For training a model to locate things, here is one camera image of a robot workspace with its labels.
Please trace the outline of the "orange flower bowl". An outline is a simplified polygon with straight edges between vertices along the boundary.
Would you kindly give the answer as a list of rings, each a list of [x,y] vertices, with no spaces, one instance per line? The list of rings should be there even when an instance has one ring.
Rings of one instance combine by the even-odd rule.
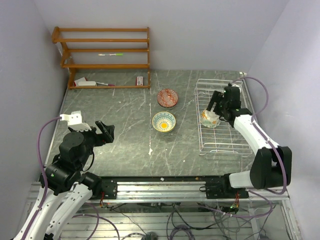
[[[221,121],[217,114],[205,109],[200,114],[200,123],[206,128],[214,129],[221,123]]]

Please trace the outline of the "blue yellow patterned bowl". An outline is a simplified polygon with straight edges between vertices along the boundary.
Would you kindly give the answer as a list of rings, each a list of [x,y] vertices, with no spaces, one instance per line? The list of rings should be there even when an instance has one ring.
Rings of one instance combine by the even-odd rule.
[[[172,113],[161,111],[153,116],[151,123],[153,128],[158,132],[169,133],[175,128],[177,121]]]

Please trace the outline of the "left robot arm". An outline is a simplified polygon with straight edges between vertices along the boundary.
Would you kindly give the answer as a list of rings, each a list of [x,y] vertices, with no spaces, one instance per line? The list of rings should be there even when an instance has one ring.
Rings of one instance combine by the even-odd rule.
[[[37,200],[16,240],[56,240],[64,225],[90,198],[102,193],[102,178],[84,172],[94,148],[114,141],[114,125],[69,126],[53,162],[42,168]]]

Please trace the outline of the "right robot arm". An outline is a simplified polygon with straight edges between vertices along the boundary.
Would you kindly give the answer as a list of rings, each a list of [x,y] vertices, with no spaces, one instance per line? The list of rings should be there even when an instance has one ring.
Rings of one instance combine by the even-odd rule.
[[[238,188],[270,191],[271,188],[282,187],[284,192],[291,183],[292,151],[269,138],[256,122],[253,113],[241,107],[240,96],[240,88],[228,84],[223,92],[213,92],[205,110],[213,112],[236,129],[254,153],[251,169],[231,173],[229,181],[221,184],[220,192],[226,198],[233,197]]]

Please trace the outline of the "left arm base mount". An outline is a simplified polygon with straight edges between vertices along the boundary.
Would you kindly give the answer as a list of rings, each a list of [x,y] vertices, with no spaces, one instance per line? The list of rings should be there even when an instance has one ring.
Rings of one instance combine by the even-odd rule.
[[[101,194],[103,200],[115,200],[118,194],[118,183],[112,179],[103,179]]]

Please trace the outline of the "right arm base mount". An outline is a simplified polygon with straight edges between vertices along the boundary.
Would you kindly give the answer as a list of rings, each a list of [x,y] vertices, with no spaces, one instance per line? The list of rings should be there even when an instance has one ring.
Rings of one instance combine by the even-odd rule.
[[[234,188],[229,180],[230,173],[224,175],[208,175],[199,179],[205,182],[199,191],[206,194],[207,199],[248,199],[249,193],[244,187]]]

